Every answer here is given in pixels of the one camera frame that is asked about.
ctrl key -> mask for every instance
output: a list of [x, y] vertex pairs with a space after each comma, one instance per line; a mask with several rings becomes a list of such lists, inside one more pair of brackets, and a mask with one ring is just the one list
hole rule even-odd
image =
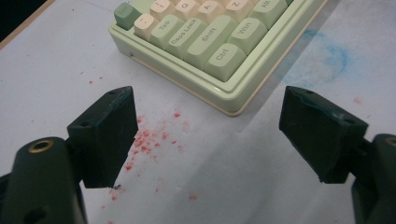
[[116, 18], [117, 25], [127, 31], [134, 26], [134, 21], [140, 15], [141, 13], [128, 3], [121, 3], [116, 10], [114, 10], [114, 17]]
[[205, 71], [222, 82], [228, 81], [241, 63], [246, 59], [244, 51], [233, 44], [223, 44], [210, 57]]

table surface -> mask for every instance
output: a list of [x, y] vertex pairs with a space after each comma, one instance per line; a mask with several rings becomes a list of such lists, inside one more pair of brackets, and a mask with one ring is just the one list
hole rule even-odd
[[84, 189], [90, 223], [354, 223], [344, 185], [325, 185], [277, 128], [287, 85], [396, 134], [396, 1], [330, 1], [239, 117], [118, 52], [121, 0], [55, 1], [0, 51], [0, 175], [23, 145], [67, 138], [105, 92], [134, 88], [139, 133], [119, 189]]

shift key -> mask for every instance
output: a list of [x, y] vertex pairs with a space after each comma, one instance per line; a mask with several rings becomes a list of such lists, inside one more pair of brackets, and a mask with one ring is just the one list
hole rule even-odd
[[229, 16], [218, 16], [187, 49], [184, 61], [203, 70], [213, 53], [226, 42], [238, 24]]

keyboard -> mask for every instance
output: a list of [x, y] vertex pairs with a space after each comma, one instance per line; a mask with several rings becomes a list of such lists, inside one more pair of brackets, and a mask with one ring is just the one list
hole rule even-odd
[[328, 0], [133, 0], [109, 26], [119, 51], [238, 116]]

white tabletop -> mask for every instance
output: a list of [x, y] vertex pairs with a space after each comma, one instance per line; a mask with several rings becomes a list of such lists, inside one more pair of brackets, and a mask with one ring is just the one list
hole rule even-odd
[[118, 52], [107, 27], [121, 2], [55, 1], [1, 49], [0, 175], [20, 147], [66, 139], [100, 96], [132, 86], [140, 132], [157, 146], [132, 147], [118, 190], [83, 190], [90, 223], [354, 222], [354, 177], [319, 183], [277, 124], [293, 85], [369, 123], [370, 141], [396, 134], [394, 0], [330, 1], [236, 118]]

